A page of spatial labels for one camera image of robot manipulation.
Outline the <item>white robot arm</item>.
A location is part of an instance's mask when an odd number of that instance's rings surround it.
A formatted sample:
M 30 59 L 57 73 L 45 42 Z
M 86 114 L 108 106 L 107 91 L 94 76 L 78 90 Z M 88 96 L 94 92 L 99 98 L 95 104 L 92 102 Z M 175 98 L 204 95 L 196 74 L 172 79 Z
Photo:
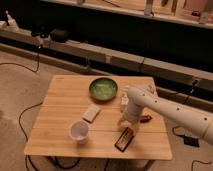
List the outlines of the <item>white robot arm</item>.
M 130 86 L 127 97 L 122 118 L 131 124 L 138 123 L 143 109 L 149 108 L 213 145 L 213 114 L 158 97 L 143 86 Z

